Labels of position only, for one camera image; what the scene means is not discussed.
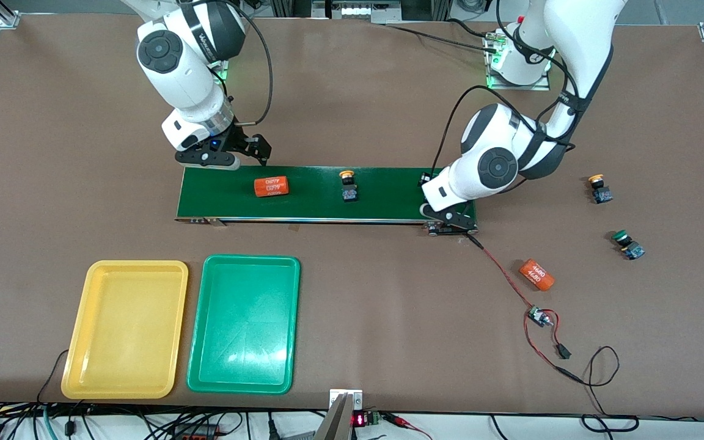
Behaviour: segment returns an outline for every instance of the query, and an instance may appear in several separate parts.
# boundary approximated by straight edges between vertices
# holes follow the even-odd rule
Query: orange can
[[[537,289],[542,292],[546,292],[553,285],[553,282],[556,282],[556,279],[548,271],[531,258],[520,266],[518,272],[522,273],[528,281],[533,282],[534,286],[537,286]]]
[[[289,193],[290,186],[287,184],[285,175],[254,179],[254,194],[257,197],[281,196]]]

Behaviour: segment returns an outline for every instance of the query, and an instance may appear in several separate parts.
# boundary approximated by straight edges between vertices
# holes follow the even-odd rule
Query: brown table surface
[[[68,346],[89,266],[179,259],[191,275],[173,392],[158,403],[322,408],[360,387],[394,410],[592,412],[586,390],[525,341],[523,303],[461,237],[418,227],[174,222],[182,168],[160,123],[170,108],[134,58],[136,16],[25,16],[0,34],[0,401],[34,399]],[[272,164],[428,166],[456,98],[483,79],[480,53],[358,21],[259,20],[274,59],[271,114],[257,130]],[[455,25],[423,31],[474,43]],[[481,28],[492,28],[487,23]],[[253,35],[232,62],[242,120],[265,104]],[[515,272],[533,257],[557,279],[535,303],[559,311],[581,373],[600,345],[621,370],[610,413],[704,416],[704,44],[694,27],[618,27],[614,61],[558,172],[478,201],[478,238]],[[556,92],[506,92],[535,115]],[[441,164],[459,154],[475,93]],[[604,173],[597,206],[585,179]],[[623,259],[626,228],[647,254]],[[288,254],[302,263],[294,382],[283,396],[185,386],[201,264],[209,254]],[[611,372],[603,356],[598,370]],[[45,399],[59,392],[61,368]]]

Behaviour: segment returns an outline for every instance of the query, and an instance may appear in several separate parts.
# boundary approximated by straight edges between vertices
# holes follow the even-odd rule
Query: green tray
[[[355,173],[358,200],[341,198],[339,173]],[[223,222],[323,222],[421,225],[425,203],[420,175],[428,168],[266,167],[245,166],[234,172],[184,169],[176,220],[214,218]],[[257,197],[254,179],[287,177],[290,193]]]
[[[293,384],[300,281],[295,257],[209,256],[186,374],[189,389],[286,393]]]

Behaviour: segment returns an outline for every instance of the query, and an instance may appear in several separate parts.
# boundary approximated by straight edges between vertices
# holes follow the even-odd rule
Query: yellow tray
[[[89,268],[61,389],[67,398],[160,398],[175,381],[188,269],[174,261]]]

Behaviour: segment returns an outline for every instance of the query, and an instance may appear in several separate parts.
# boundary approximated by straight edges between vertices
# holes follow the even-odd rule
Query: green cap
[[[626,229],[621,229],[621,231],[618,231],[617,233],[612,235],[612,239],[615,241],[618,241],[618,240],[622,239],[623,237],[626,237],[626,235],[628,235],[628,234],[626,234]]]

